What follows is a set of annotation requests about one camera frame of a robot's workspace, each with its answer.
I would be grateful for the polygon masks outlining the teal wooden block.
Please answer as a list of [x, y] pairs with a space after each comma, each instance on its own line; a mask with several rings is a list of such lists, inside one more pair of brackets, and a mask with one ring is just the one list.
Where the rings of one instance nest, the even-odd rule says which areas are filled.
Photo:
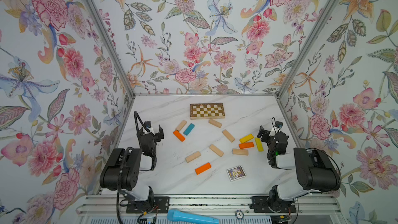
[[188, 127], [184, 130], [183, 134], [185, 136], [188, 136], [191, 133], [191, 131], [194, 129], [194, 127], [195, 127], [194, 124], [192, 124], [192, 123], [189, 124]]

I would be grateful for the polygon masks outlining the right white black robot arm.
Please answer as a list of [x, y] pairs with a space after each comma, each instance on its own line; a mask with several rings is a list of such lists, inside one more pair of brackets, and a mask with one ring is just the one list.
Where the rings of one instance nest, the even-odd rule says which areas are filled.
[[341, 172], [333, 159], [317, 148], [294, 148], [286, 153], [289, 136], [259, 127], [257, 138], [267, 144], [268, 164], [274, 169], [295, 172], [295, 177], [274, 185], [265, 202], [273, 212], [289, 210], [295, 200], [311, 192], [336, 191], [341, 186]]

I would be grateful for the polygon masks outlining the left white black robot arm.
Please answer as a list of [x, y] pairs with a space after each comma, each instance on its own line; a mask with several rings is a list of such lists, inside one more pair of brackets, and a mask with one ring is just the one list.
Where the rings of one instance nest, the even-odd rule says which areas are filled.
[[103, 168], [99, 184], [103, 189], [116, 191], [133, 202], [147, 202], [153, 196], [150, 186], [140, 182], [141, 171], [153, 171], [157, 164], [157, 144], [164, 139], [164, 131], [141, 128], [137, 132], [140, 148], [116, 148]]

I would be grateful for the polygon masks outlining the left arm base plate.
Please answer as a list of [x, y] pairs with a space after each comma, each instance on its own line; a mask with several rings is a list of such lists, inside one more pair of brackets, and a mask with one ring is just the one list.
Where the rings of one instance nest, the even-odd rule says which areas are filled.
[[170, 206], [170, 197], [149, 197], [147, 201], [129, 202], [126, 207], [127, 214], [142, 214], [144, 212], [167, 214]]

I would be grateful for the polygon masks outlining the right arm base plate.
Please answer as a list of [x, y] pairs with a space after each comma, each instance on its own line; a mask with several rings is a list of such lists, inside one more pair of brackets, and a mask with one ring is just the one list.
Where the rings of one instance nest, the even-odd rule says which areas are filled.
[[296, 213], [294, 202], [283, 201], [281, 199], [269, 200], [268, 196], [253, 196], [251, 197], [250, 208], [255, 213]]

